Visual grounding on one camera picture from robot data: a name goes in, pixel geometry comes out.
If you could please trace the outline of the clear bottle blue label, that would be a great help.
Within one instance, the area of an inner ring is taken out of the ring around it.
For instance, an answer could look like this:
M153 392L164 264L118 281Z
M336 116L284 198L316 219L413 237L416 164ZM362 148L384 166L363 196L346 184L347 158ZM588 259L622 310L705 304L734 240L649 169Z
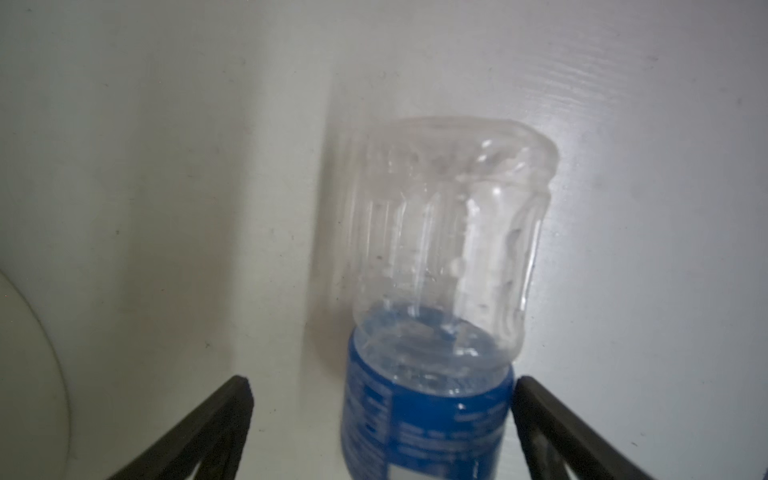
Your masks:
M554 143L512 120L397 120L355 178L341 449L354 479L495 476Z

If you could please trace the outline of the white ribbed trash bin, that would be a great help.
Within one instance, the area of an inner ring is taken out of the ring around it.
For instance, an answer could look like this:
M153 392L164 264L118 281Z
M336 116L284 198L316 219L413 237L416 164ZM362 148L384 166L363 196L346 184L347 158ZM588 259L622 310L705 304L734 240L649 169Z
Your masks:
M61 479L70 440L55 352L30 306L1 278L1 477Z

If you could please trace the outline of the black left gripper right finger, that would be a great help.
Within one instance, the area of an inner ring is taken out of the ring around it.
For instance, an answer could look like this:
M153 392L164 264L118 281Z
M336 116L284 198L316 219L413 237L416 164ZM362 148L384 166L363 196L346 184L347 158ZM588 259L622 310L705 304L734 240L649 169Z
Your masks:
M516 381L510 410L533 479L651 479L531 376Z

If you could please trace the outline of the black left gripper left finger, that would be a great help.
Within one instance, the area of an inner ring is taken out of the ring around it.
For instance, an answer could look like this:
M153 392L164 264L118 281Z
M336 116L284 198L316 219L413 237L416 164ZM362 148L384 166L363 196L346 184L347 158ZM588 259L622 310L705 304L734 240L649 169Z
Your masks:
M233 480L253 407L248 380L235 375L112 477Z

